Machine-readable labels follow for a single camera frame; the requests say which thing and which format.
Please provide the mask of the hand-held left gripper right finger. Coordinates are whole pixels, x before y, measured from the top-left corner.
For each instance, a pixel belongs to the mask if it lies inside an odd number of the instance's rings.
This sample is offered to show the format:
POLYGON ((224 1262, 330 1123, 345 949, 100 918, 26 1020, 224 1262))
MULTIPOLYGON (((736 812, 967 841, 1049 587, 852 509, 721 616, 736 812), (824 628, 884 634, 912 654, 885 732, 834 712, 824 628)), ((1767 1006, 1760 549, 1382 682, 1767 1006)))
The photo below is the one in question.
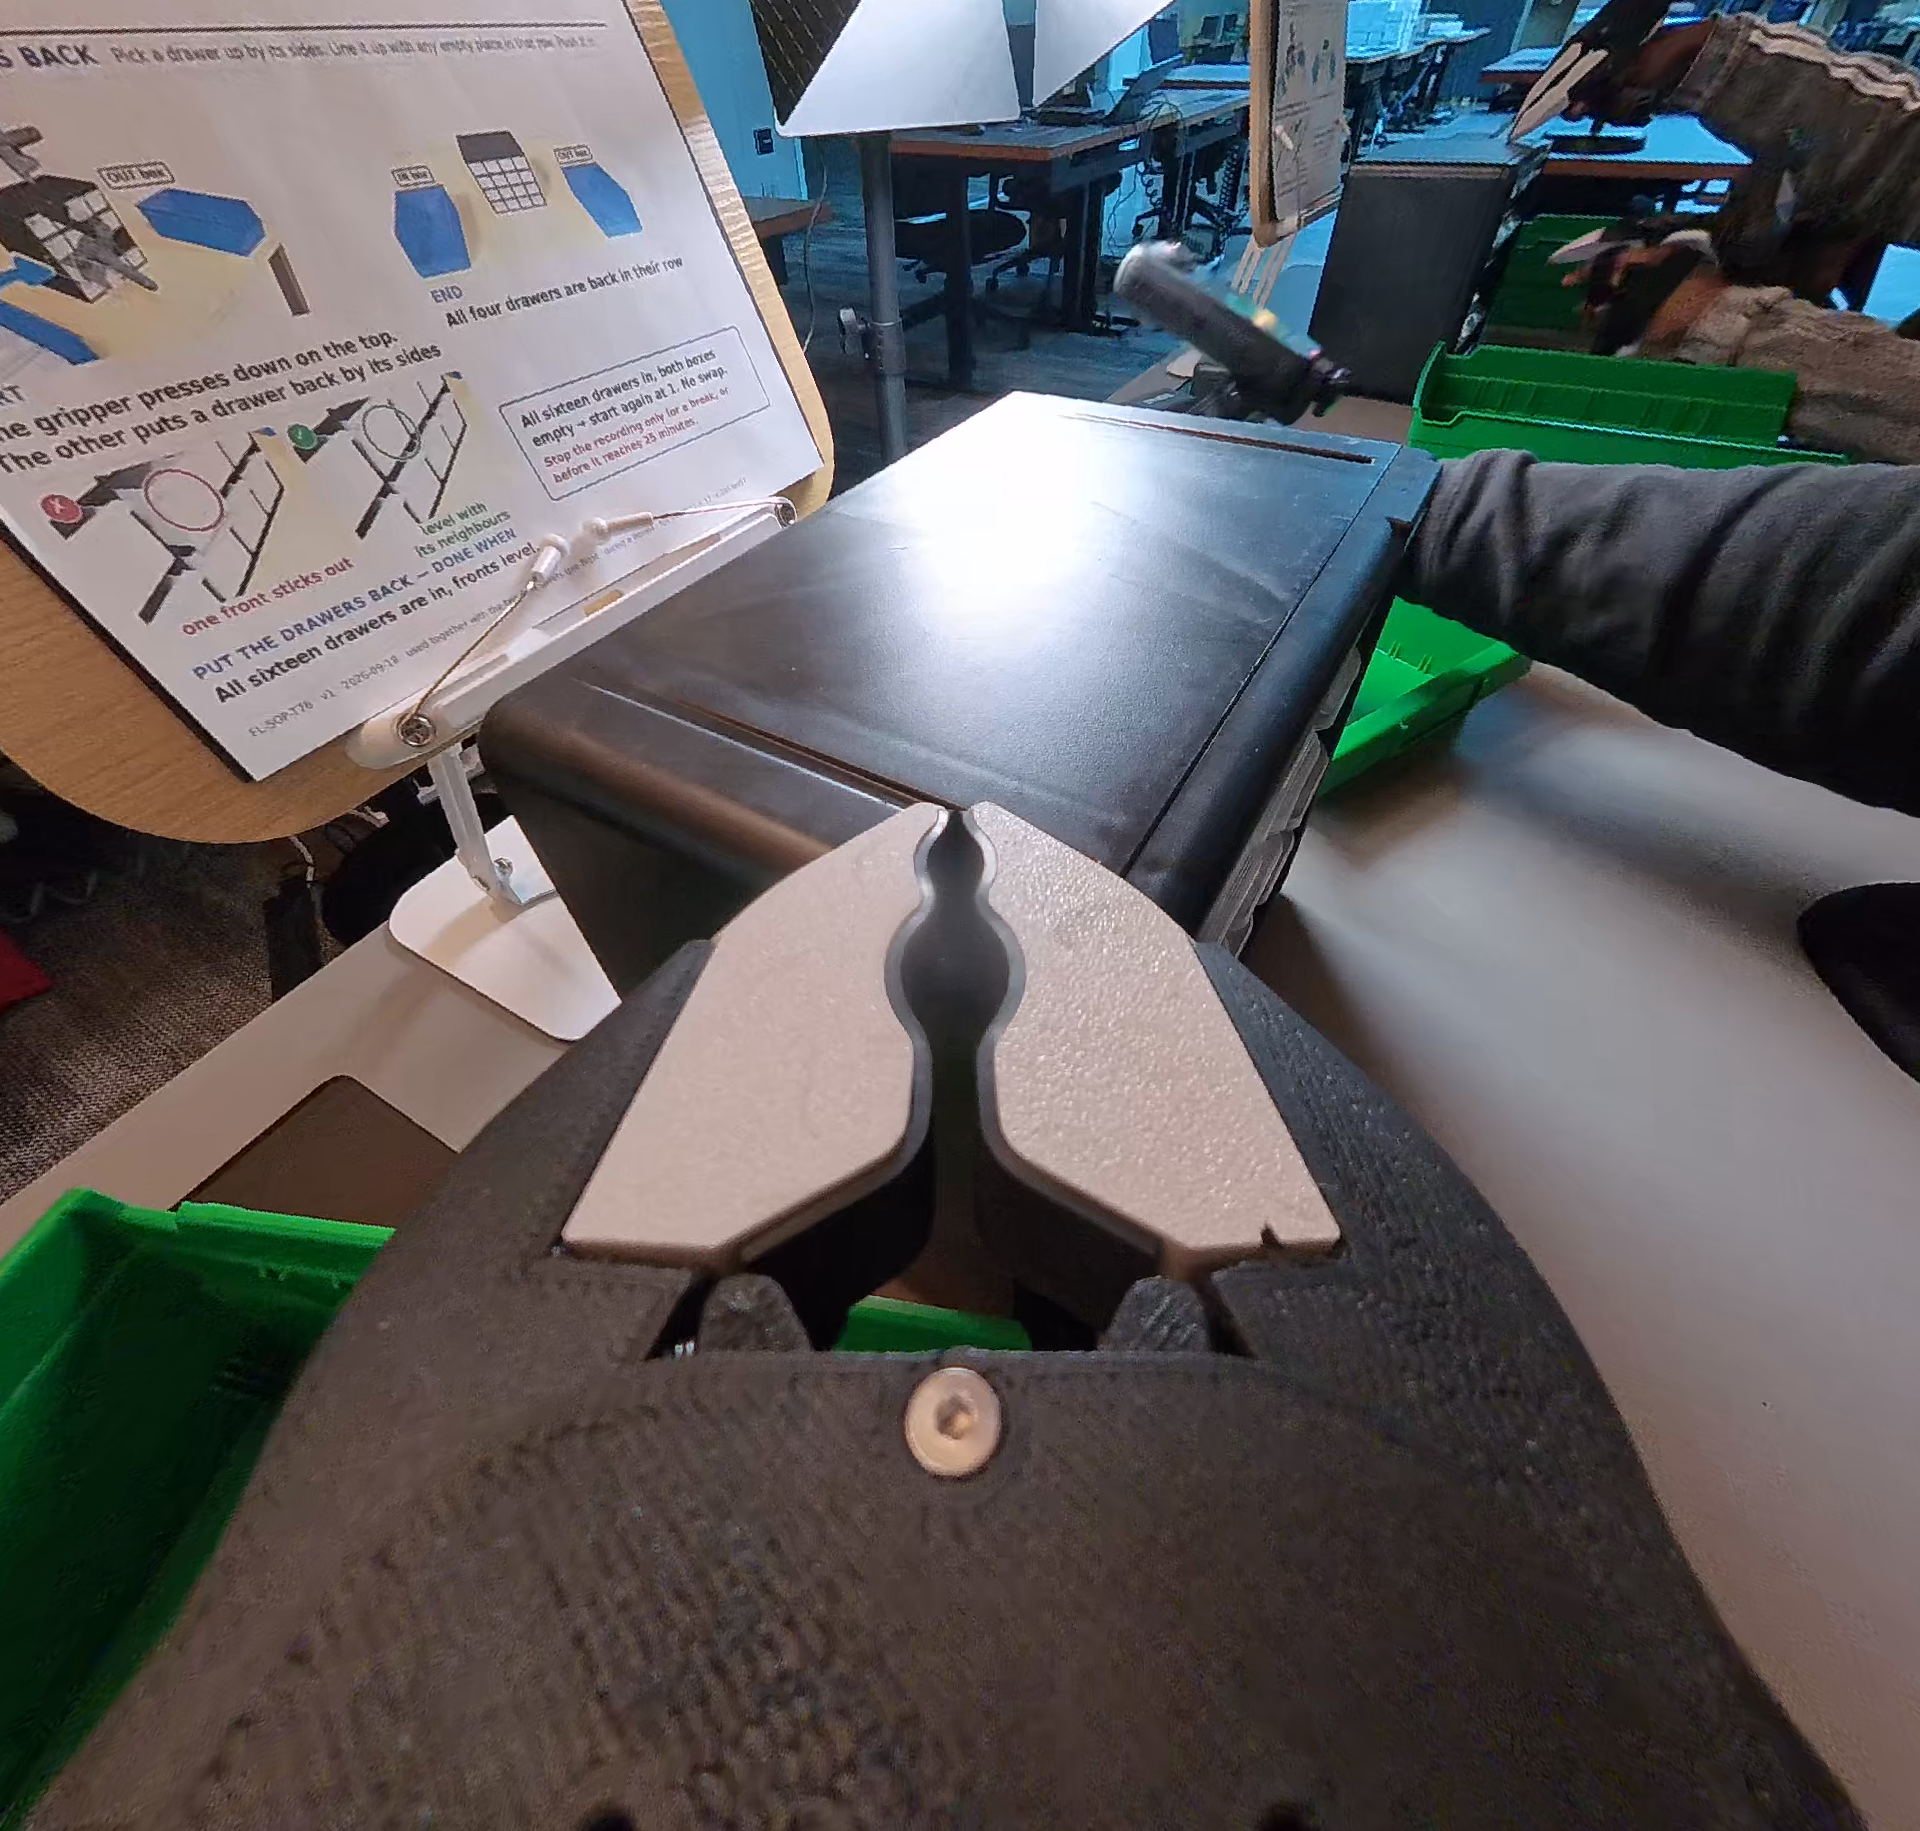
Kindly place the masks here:
POLYGON ((1134 884, 994 804, 968 810, 1005 997, 975 1064, 984 1241, 1077 1323, 1149 1276, 1182 1284, 1342 1245, 1200 946, 1134 884))

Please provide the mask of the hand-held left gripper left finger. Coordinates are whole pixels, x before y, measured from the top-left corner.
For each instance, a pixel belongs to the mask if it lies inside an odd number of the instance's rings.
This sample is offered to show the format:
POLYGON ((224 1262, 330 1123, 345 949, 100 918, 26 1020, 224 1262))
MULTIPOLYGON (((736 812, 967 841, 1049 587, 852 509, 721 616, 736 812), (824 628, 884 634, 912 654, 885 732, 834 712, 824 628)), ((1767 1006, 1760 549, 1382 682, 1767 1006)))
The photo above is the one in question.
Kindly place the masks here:
POLYGON ((931 1231, 931 1050, 902 953, 940 807, 804 864, 721 928, 560 1231, 581 1261, 773 1279, 811 1337, 931 1231))

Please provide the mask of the black drawer cabinet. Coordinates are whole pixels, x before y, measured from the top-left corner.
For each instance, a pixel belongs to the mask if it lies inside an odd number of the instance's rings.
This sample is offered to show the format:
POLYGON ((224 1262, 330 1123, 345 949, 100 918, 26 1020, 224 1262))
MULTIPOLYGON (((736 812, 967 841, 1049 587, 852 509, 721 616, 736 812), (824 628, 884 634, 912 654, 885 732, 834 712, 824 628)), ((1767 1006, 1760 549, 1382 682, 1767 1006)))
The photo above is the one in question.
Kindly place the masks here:
POLYGON ((1356 156, 1308 323, 1351 397, 1411 404, 1427 357, 1470 326, 1548 145, 1422 133, 1356 156))
POLYGON ((1197 938, 1355 652, 1351 714, 1435 481, 1009 395, 513 690, 479 750, 619 997, 920 801, 1004 807, 1197 938))

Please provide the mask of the green plastic bin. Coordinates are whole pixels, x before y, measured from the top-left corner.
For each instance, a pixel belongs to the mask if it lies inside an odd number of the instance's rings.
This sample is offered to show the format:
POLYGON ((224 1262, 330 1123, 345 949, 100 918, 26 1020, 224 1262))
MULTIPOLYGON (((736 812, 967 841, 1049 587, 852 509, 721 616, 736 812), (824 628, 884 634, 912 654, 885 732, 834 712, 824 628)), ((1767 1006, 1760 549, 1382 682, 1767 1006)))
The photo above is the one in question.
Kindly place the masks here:
POLYGON ((5 1255, 5 1827, 172 1629, 387 1238, 71 1189, 5 1255))
POLYGON ((1435 350, 1411 408, 1411 444, 1437 460, 1517 451, 1548 464, 1845 464, 1789 435, 1796 379, 1626 355, 1435 350))
POLYGON ((1615 214, 1539 214, 1523 220, 1506 244, 1501 280, 1486 307, 1480 339, 1495 345, 1568 345, 1585 335, 1583 287, 1565 282, 1568 263, 1554 261, 1562 246, 1587 238, 1615 214))
POLYGON ((1523 654, 1405 598, 1392 601, 1322 778, 1331 794, 1451 733, 1478 700, 1519 682, 1523 654))

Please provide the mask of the person's right forearm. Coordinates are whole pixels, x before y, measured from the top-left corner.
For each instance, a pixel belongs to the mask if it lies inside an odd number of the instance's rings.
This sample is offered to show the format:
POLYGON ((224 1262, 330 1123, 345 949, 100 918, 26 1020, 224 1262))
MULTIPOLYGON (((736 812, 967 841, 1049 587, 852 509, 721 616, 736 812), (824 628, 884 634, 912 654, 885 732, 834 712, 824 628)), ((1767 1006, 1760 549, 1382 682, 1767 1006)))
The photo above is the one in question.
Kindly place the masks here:
POLYGON ((1412 602, 1630 710, 1919 812, 1919 469, 1443 466, 1412 602))

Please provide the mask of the another person's forearm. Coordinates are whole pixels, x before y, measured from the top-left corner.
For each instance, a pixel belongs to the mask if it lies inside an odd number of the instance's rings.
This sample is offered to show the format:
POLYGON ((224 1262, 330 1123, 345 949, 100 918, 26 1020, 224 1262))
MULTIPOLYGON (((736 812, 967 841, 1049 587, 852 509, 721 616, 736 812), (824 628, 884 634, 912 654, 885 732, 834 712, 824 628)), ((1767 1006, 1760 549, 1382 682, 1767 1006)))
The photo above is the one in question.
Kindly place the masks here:
POLYGON ((1718 242, 1735 282, 1860 307, 1860 263, 1915 246, 1919 82, 1901 62, 1840 52, 1800 23, 1724 14, 1655 33, 1610 108, 1696 115, 1747 156, 1718 242))
POLYGON ((1788 434, 1856 460, 1919 464, 1919 339, 1785 287, 1690 279, 1651 320, 1638 354, 1796 379, 1788 434))

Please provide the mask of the pale desk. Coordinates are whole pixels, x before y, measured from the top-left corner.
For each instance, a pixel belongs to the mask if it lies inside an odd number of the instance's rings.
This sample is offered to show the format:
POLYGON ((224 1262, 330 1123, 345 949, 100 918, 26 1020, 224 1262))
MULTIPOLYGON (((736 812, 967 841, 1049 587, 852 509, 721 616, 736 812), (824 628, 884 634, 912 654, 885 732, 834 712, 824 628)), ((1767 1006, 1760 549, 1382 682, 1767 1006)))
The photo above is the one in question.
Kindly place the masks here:
POLYGON ((1249 948, 1533 1256, 1874 1827, 1915 1827, 1915 1082, 1796 920, 1914 878, 1914 818, 1537 670, 1320 809, 1249 948))

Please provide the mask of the long office table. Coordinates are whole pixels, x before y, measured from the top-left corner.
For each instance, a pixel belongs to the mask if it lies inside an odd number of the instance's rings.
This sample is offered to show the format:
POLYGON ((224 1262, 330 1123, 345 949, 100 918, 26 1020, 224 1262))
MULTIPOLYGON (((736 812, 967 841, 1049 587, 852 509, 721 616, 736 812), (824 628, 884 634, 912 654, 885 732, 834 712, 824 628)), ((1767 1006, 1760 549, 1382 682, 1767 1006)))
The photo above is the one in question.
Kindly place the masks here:
POLYGON ((1200 223, 1217 254, 1240 230, 1249 104, 1247 66, 1189 64, 1146 92, 1132 115, 893 133, 891 163, 933 158, 970 175, 1044 178, 1050 193, 1065 196, 1081 236, 1065 282, 1044 280, 1044 317, 1058 331, 1125 335, 1134 320, 1101 297, 1122 242, 1186 238, 1200 223))

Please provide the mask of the black office chair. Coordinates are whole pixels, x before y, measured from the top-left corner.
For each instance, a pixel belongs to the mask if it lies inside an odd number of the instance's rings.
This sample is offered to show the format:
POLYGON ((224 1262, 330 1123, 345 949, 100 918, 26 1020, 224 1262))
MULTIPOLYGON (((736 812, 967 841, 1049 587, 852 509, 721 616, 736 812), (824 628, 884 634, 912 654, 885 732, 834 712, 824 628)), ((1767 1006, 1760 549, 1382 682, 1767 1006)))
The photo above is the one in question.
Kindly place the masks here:
POLYGON ((1031 280, 1045 267, 1064 285, 1068 261, 1077 254, 1074 213, 1065 196, 1050 193, 1036 175, 972 175, 955 163, 896 158, 891 179, 897 261, 912 270, 916 282, 939 287, 902 309, 902 326, 942 323, 948 379, 962 388, 972 379, 980 331, 1015 331, 1015 350, 1029 347, 1050 285, 1022 307, 1001 302, 1001 280, 1031 280))

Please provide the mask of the wooden stand with sheet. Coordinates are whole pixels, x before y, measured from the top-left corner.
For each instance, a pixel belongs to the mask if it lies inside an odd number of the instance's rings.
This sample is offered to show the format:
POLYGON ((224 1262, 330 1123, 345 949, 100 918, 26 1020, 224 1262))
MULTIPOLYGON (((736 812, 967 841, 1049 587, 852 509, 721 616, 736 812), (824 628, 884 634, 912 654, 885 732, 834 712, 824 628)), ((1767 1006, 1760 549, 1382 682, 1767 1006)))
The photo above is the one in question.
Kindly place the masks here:
POLYGON ((1257 320, 1283 260, 1329 218, 1346 175, 1347 0, 1249 0, 1249 242, 1233 296, 1257 320))

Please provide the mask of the white stand base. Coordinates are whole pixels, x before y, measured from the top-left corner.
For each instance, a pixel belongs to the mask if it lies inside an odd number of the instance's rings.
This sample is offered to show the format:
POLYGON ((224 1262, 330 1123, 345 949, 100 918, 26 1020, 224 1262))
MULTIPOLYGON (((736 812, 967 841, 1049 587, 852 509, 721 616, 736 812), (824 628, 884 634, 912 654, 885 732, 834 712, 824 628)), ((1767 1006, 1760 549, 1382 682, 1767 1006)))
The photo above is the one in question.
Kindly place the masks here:
POLYGON ((466 749, 438 753, 428 782, 452 857, 405 890, 391 936, 527 1026, 575 1043, 617 993, 516 818, 483 821, 466 749))

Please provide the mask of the set of clear drawers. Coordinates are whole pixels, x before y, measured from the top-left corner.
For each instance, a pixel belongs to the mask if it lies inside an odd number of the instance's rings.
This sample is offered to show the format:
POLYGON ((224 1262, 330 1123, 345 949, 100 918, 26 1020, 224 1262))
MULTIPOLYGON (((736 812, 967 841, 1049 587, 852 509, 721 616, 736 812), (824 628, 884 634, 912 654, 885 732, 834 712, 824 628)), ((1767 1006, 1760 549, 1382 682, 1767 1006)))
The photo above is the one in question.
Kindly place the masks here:
POLYGON ((1351 652, 1312 715, 1308 735, 1285 763, 1275 791, 1261 810, 1254 832, 1233 867, 1227 882, 1197 931, 1200 944, 1240 953, 1261 923, 1262 909, 1281 888, 1295 860, 1308 812, 1331 765, 1338 733, 1359 676, 1359 659, 1351 652))

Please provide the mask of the grey light stand pole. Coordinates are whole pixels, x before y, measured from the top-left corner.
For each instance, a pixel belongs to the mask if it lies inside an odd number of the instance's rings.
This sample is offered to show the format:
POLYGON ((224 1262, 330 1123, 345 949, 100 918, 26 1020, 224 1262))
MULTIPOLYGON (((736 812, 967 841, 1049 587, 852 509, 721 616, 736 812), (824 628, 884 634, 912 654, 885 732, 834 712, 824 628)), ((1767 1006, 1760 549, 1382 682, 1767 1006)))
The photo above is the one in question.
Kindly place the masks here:
POLYGON ((880 458, 893 464, 908 453, 893 140, 889 133, 860 133, 852 145, 871 296, 862 347, 874 391, 880 458))

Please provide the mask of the instruction sheet on board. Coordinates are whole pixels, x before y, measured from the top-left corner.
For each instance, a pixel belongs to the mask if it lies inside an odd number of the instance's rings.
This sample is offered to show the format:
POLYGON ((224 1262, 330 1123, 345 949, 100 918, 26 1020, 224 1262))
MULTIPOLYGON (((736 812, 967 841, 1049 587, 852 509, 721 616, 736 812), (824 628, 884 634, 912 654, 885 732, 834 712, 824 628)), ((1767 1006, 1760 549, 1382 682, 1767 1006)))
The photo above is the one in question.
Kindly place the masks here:
MULTIPOLYGON (((749 523, 780 520, 782 506, 790 519, 816 515, 827 503, 836 469, 825 400, 758 241, 765 200, 743 198, 736 187, 663 2, 623 4, 824 466, 764 509, 721 515, 717 532, 661 563, 608 577, 587 598, 590 638, 612 631, 619 610, 661 601, 668 577, 700 574, 716 565, 721 551, 742 551, 749 523)), ((459 753, 483 712, 469 714, 464 726, 450 722, 454 682, 425 699, 423 714, 435 724, 434 749, 396 740, 395 722, 414 707, 405 699, 396 712, 376 719, 370 740, 361 733, 327 740, 318 753, 251 782, 221 762, 180 710, 31 571, 10 529, 5 532, 2 606, 5 756, 50 794, 111 826, 187 842, 267 842, 319 830, 428 765, 450 763, 452 784, 467 786, 459 753)))

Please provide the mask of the white instruction sheet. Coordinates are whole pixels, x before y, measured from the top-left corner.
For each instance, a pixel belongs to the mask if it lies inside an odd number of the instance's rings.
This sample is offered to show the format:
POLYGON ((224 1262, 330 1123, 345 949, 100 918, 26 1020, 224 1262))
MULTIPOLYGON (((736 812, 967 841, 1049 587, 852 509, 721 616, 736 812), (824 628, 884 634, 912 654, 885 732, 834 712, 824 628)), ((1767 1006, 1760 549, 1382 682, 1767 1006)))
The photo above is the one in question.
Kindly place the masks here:
POLYGON ((5 0, 5 533, 251 782, 827 472, 639 0, 5 0))

